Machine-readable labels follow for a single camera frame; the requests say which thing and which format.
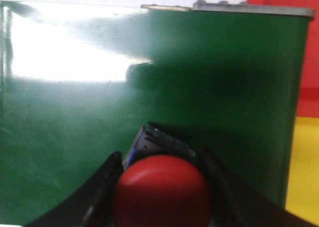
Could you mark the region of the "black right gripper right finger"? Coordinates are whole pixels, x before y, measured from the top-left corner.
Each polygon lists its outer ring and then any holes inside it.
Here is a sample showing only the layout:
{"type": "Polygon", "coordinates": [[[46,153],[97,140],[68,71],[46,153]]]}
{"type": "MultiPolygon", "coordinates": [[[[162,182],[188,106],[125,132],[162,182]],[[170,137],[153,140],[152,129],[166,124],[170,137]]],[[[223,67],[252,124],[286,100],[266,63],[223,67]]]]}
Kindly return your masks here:
{"type": "Polygon", "coordinates": [[[274,204],[238,177],[208,147],[197,153],[212,193],[211,227],[314,227],[274,204]]]}

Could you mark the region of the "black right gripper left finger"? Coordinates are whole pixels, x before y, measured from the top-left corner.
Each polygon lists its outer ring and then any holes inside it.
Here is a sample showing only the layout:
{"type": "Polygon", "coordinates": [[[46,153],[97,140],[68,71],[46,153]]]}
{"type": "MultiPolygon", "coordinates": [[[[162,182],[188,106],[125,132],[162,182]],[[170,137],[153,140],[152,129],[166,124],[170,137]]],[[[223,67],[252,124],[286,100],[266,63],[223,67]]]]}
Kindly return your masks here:
{"type": "Polygon", "coordinates": [[[111,226],[113,189],[122,172],[122,154],[115,151],[78,190],[47,213],[26,224],[26,226],[111,226]]]}

